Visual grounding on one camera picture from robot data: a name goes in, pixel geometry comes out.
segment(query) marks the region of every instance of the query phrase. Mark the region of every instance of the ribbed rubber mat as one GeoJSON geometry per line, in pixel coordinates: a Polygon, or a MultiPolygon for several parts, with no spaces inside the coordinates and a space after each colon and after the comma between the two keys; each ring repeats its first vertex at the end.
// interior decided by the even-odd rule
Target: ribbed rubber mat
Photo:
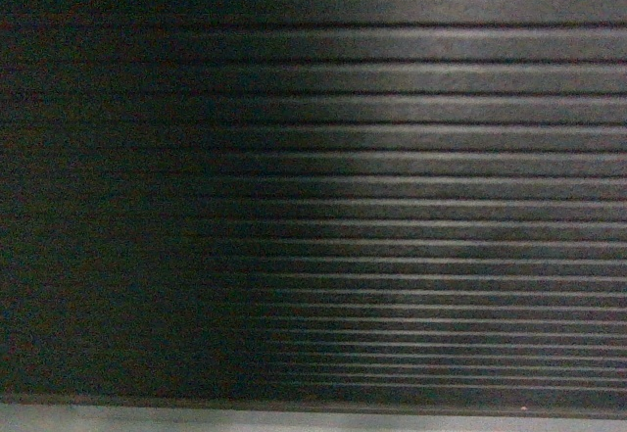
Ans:
{"type": "Polygon", "coordinates": [[[625,410],[627,0],[0,12],[7,401],[625,410]]]}

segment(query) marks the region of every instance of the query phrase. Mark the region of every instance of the black ribbed surface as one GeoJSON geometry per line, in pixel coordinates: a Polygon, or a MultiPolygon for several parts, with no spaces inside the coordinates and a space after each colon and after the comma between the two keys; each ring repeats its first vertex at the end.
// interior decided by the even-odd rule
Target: black ribbed surface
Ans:
{"type": "Polygon", "coordinates": [[[627,406],[627,0],[1,0],[5,395],[627,406]]]}

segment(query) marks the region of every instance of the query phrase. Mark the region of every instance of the gray floor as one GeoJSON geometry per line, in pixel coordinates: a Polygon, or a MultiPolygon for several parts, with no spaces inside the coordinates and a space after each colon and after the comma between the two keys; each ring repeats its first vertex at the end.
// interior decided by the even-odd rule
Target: gray floor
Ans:
{"type": "Polygon", "coordinates": [[[1,432],[625,432],[627,421],[0,405],[1,432]]]}

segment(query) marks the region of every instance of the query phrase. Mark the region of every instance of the ribbed surface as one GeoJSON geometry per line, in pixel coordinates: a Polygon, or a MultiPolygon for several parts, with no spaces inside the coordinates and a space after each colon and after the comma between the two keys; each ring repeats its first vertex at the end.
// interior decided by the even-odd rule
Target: ribbed surface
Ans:
{"type": "Polygon", "coordinates": [[[8,394],[624,410],[627,0],[3,0],[8,394]]]}

